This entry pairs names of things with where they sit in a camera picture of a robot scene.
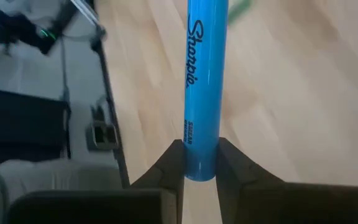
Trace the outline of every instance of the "wooden floor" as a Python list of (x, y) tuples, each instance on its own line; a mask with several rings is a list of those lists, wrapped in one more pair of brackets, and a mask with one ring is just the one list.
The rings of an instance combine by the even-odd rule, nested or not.
[[(131, 182), (182, 138), (186, 7), (98, 1)], [(358, 1), (255, 0), (226, 48), (221, 136), (284, 180), (358, 185)], [(186, 180), (183, 223), (221, 223), (215, 188)]]

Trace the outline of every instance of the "black plastic part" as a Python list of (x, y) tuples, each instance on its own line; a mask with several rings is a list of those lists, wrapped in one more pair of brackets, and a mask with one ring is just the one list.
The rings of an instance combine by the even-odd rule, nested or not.
[(94, 108), (91, 106), (91, 112), (92, 112), (92, 118), (95, 121), (106, 121), (106, 118), (104, 117), (104, 111), (101, 105), (96, 106)]
[(16, 200), (7, 214), (7, 223), (175, 224), (175, 217), (176, 198), (163, 189), (54, 191), (36, 192)]
[(177, 198), (177, 224), (181, 224), (185, 183), (185, 148), (174, 140), (158, 161), (130, 189), (166, 189)]
[(286, 183), (227, 139), (216, 168), (224, 224), (358, 223), (358, 187)]
[(43, 54), (49, 54), (56, 41), (63, 37), (64, 30), (70, 25), (77, 12), (76, 6), (71, 1), (63, 3), (56, 19), (52, 21), (52, 25), (47, 29), (55, 38), (44, 37), (38, 46)]
[(127, 190), (32, 193), (10, 207), (7, 222), (181, 224), (184, 158), (175, 140)]
[(86, 144), (89, 151), (118, 150), (116, 127), (104, 121), (93, 121), (86, 129)]

